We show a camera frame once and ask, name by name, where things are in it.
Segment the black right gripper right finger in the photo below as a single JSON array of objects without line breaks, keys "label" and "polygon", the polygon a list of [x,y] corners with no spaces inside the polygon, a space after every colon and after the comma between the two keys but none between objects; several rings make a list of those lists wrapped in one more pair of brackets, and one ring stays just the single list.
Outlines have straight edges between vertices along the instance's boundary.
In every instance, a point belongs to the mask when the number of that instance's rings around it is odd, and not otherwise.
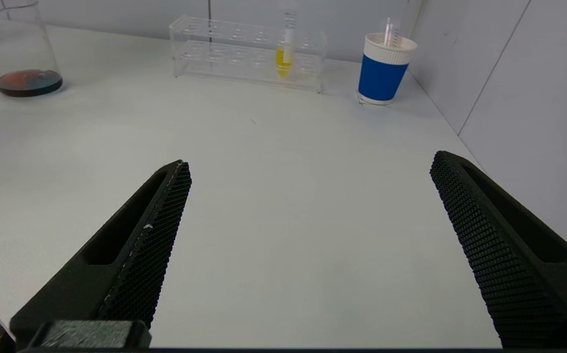
[{"label": "black right gripper right finger", "polygon": [[430,170],[505,349],[567,349],[567,242],[467,159]]}]

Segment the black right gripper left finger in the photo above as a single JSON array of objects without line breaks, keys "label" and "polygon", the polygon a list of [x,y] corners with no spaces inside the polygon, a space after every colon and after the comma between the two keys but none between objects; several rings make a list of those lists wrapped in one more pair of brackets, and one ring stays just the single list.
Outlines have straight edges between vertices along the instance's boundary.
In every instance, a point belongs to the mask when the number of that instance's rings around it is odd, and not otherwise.
[{"label": "black right gripper left finger", "polygon": [[150,328],[191,184],[180,159],[154,172],[15,313],[17,346],[54,320],[139,320]]}]

